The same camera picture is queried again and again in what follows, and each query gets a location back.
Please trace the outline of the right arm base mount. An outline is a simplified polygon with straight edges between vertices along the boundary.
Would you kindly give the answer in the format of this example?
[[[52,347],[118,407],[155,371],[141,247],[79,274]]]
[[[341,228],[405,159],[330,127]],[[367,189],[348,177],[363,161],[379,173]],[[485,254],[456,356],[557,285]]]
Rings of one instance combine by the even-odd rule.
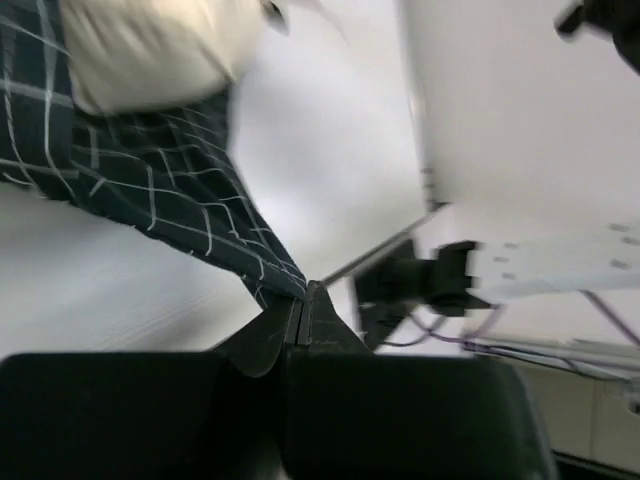
[[[413,239],[397,246],[353,277],[357,303],[357,328],[365,345],[407,348],[432,337],[435,328],[418,320],[414,310],[433,296],[433,262],[417,256]],[[391,335],[409,319],[420,335],[411,341],[393,340]]]

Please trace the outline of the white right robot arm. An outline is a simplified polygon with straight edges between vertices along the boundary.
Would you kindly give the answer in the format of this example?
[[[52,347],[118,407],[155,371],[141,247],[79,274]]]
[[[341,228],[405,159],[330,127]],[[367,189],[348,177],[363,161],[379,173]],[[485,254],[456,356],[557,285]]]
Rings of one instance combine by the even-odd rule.
[[[639,79],[561,1],[429,4],[439,185],[492,301],[639,283]]]

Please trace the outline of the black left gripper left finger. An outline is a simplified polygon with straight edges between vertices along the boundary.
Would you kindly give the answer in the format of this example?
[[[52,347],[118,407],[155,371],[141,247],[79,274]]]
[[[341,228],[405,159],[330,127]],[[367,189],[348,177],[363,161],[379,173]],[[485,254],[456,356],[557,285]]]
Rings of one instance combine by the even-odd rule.
[[[283,424],[280,298],[201,352],[23,353],[1,363],[5,479],[217,479]]]

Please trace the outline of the cream pillow with bear print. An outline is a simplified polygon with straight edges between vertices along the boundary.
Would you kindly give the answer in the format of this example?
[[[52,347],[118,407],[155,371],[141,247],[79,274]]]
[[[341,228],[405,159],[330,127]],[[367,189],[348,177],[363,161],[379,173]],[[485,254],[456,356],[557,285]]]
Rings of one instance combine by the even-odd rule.
[[[170,107],[237,80],[272,1],[70,0],[59,4],[75,104],[91,114]]]

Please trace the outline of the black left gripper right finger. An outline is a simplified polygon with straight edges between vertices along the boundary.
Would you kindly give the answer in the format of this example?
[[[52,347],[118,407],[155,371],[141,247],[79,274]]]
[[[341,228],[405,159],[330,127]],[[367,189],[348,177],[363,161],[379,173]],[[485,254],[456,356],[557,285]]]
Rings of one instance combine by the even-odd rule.
[[[533,393],[510,365],[377,355],[311,283],[285,357],[294,479],[554,479]]]

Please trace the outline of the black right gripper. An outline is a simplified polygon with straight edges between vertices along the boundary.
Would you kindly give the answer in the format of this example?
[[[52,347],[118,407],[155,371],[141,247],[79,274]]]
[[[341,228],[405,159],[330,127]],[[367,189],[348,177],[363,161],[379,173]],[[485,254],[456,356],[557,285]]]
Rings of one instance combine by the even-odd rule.
[[[639,73],[639,1],[574,1],[555,21],[556,33],[564,39],[580,30],[591,30],[612,41],[617,54]]]

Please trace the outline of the dark checked pillowcase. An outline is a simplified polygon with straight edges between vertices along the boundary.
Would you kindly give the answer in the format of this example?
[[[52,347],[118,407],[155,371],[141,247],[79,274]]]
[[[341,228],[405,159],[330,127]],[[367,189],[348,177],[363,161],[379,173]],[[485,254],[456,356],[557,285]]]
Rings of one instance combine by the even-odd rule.
[[[231,93],[149,113],[83,113],[72,103],[59,3],[1,5],[4,182],[231,271],[261,306],[302,298],[303,274],[229,158]]]

